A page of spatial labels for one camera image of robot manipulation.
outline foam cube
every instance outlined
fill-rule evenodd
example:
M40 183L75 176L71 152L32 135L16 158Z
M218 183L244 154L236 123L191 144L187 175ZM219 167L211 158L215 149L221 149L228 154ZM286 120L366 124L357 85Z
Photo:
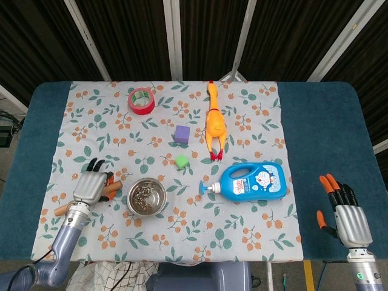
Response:
M178 166L179 169L183 169L189 164L189 160L185 155L179 155L175 159L175 164Z
M179 144L188 144L190 127L177 125L175 129L174 141Z

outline purple cube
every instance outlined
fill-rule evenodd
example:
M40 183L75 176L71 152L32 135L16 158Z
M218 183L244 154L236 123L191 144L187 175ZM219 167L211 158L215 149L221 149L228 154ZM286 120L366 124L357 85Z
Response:
M175 129L174 141L180 144L188 144L190 127L177 125Z

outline blue table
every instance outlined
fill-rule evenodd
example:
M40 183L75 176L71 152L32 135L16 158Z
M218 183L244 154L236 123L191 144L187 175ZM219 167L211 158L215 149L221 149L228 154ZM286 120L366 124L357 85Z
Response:
M70 84L44 83L33 94L0 202L0 259L31 255ZM369 249L388 258L388 195L356 92L343 82L279 82L278 88L305 259L347 255L316 223L316 210L322 209L335 225L318 179L326 173L353 187L372 232Z

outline tape roll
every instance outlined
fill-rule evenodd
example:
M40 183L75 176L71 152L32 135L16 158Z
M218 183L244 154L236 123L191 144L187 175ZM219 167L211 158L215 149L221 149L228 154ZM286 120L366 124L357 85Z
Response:
M137 88L128 95L128 105L137 115L146 115L155 108L155 99L150 89Z

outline red tape roll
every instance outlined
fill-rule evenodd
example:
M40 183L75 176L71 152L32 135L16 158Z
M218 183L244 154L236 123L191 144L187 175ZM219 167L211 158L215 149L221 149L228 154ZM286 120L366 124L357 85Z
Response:
M146 99L149 101L146 104L135 104L137 100ZM128 96L128 105L133 112L137 115L146 115L151 113L151 111L155 108L155 100L153 98L153 94L148 88L137 88L134 89Z

